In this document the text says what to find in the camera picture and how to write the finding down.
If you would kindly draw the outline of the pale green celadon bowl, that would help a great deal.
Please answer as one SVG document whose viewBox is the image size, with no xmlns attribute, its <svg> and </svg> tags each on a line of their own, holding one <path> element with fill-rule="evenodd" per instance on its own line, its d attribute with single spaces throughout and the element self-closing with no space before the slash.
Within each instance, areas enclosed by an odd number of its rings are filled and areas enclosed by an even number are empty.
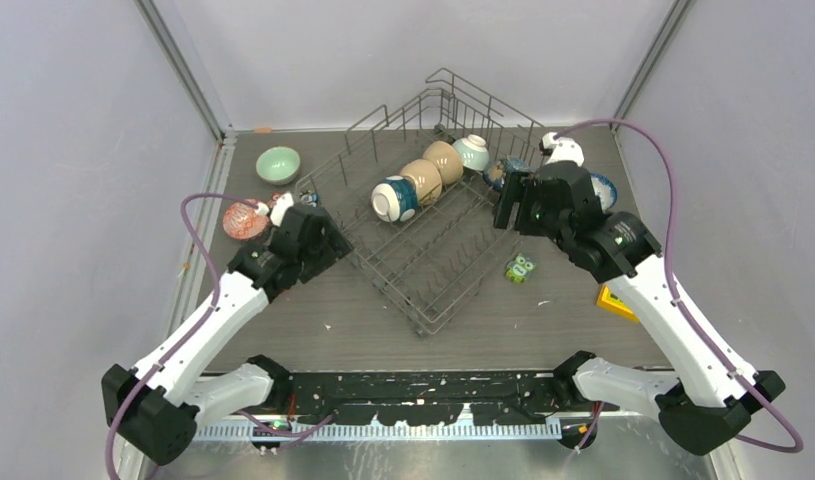
<svg viewBox="0 0 815 480">
<path fill-rule="evenodd" d="M 255 162 L 255 171 L 266 183 L 282 186 L 296 179 L 300 166 L 301 157 L 295 149 L 275 146 L 259 155 Z"/>
</svg>

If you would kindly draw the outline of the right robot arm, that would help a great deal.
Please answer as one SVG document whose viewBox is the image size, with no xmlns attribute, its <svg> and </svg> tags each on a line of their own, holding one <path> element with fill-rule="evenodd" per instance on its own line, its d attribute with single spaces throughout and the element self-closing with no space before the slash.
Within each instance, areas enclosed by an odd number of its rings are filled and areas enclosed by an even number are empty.
<svg viewBox="0 0 815 480">
<path fill-rule="evenodd" d="M 674 370 L 656 374 L 578 351 L 553 371 L 563 408 L 619 406 L 656 420 L 676 444 L 703 456 L 736 438 L 784 391 L 776 372 L 756 370 L 700 313 L 644 222 L 602 209 L 586 168 L 560 161 L 506 173 L 493 224 L 553 241 L 632 310 Z"/>
</svg>

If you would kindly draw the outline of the grey wire dish rack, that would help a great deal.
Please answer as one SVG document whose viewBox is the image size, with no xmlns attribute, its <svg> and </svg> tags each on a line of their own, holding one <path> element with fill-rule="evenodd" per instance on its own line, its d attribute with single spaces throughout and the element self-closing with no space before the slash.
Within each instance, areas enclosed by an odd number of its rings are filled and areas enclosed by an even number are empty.
<svg viewBox="0 0 815 480">
<path fill-rule="evenodd" d="M 478 172 L 443 188 L 437 202 L 406 223 L 387 224 L 372 210 L 375 184 L 396 174 L 435 140 L 476 134 L 491 161 L 540 162 L 540 123 L 448 68 L 398 108 L 382 104 L 350 126 L 344 147 L 299 179 L 315 193 L 354 246 L 351 264 L 418 335 L 437 333 L 500 272 L 519 238 L 492 225 L 498 195 Z"/>
</svg>

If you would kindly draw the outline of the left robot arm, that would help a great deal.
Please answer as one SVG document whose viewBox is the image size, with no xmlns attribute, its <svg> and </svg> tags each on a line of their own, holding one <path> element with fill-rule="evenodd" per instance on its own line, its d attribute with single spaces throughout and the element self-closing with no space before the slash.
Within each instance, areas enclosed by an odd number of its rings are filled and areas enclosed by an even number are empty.
<svg viewBox="0 0 815 480">
<path fill-rule="evenodd" d="M 292 382 L 276 361 L 256 355 L 229 373 L 200 376 L 236 333 L 297 283 L 307 283 L 353 247 L 322 207 L 279 210 L 265 243 L 239 248 L 215 279 L 210 296 L 149 355 L 102 377 L 111 430 L 159 466 L 177 459 L 196 432 L 223 417 L 258 406 L 267 414 L 287 405 Z"/>
</svg>

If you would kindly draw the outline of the blue floral white bowl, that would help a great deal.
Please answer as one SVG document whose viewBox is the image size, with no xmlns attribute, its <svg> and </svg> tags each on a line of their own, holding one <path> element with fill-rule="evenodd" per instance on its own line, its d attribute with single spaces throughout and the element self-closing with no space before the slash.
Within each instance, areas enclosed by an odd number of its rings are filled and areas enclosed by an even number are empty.
<svg viewBox="0 0 815 480">
<path fill-rule="evenodd" d="M 618 200 L 618 192 L 615 185 L 601 174 L 591 173 L 590 177 L 594 193 L 600 201 L 602 210 L 610 210 Z"/>
</svg>

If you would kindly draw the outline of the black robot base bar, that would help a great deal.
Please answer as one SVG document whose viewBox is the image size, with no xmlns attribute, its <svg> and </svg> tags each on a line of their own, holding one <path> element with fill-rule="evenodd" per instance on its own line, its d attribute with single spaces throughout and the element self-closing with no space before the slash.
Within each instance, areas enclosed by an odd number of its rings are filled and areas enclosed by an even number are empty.
<svg viewBox="0 0 815 480">
<path fill-rule="evenodd" d="M 451 426 L 469 413 L 477 427 L 538 426 L 556 415 L 582 414 L 561 420 L 559 442 L 567 448 L 589 447 L 597 437 L 596 404 L 576 400 L 549 372 L 277 371 L 267 400 L 251 414 L 276 414 L 289 421 L 385 427 Z"/>
</svg>

